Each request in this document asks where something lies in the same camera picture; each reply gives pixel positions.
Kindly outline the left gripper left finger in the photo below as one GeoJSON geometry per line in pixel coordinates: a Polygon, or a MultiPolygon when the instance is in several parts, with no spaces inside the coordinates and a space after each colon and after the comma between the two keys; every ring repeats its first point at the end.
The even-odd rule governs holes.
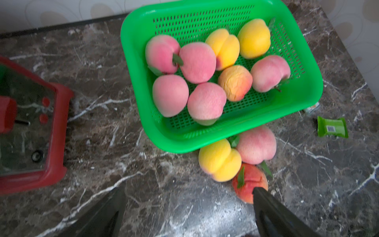
{"type": "Polygon", "coordinates": [[[114,188],[60,237],[117,237],[125,208],[125,186],[114,188]]]}

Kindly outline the pink peach with leaf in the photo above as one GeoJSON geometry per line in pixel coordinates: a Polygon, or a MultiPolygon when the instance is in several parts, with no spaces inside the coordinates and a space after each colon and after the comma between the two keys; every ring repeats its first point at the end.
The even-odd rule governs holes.
{"type": "Polygon", "coordinates": [[[174,74],[184,62],[179,56],[180,45],[169,35],[157,35],[149,40],[145,49],[148,68],[156,75],[174,74]]]}

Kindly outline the yellow red peach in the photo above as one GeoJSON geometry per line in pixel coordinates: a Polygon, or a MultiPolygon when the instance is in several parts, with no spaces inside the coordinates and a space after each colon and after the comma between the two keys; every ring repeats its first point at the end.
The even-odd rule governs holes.
{"type": "Polygon", "coordinates": [[[216,55],[216,71],[222,71],[235,64],[240,53],[238,38],[222,28],[213,31],[205,40],[216,55]]]}

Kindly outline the yellow peach front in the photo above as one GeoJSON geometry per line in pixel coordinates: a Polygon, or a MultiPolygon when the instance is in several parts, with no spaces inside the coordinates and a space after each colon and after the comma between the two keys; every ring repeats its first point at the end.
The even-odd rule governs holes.
{"type": "Polygon", "coordinates": [[[245,59],[254,59],[264,55],[271,46],[270,30],[262,19],[247,22],[237,36],[240,43],[240,55],[245,59]]]}

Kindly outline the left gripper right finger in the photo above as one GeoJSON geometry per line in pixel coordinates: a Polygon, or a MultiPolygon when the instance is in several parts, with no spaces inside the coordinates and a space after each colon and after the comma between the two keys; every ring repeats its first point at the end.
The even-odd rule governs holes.
{"type": "Polygon", "coordinates": [[[318,237],[315,231],[262,187],[253,189],[256,224],[261,237],[318,237]]]}

